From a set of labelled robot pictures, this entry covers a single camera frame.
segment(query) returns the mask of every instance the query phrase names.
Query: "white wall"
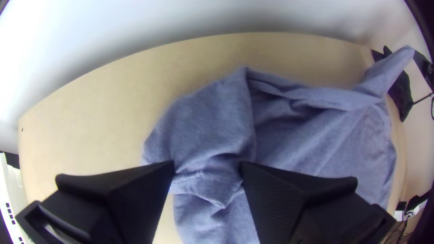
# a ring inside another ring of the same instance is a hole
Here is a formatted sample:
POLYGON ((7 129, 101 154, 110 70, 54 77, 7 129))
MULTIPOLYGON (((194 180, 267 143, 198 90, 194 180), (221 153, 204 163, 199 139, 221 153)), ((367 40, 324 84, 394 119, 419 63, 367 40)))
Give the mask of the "white wall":
POLYGON ((17 120, 35 103, 129 54, 249 31, 367 43, 397 9, 403 0, 10 0, 0 15, 0 150, 17 153, 17 120))

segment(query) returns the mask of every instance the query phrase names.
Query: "beige table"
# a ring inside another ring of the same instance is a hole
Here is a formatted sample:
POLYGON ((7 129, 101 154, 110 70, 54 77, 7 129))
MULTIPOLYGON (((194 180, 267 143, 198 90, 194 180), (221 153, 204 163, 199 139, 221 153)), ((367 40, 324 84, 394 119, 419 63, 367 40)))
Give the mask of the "beige table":
MULTIPOLYGON (((19 121, 28 201, 56 190, 56 174, 98 174, 138 166, 141 146, 178 97, 248 65, 312 86, 350 88, 373 64, 370 50, 318 36, 243 33, 156 47, 100 67, 62 87, 19 121)), ((388 98, 398 161, 389 212, 405 182, 402 124, 388 98)), ((154 243, 180 243, 169 196, 154 243)))

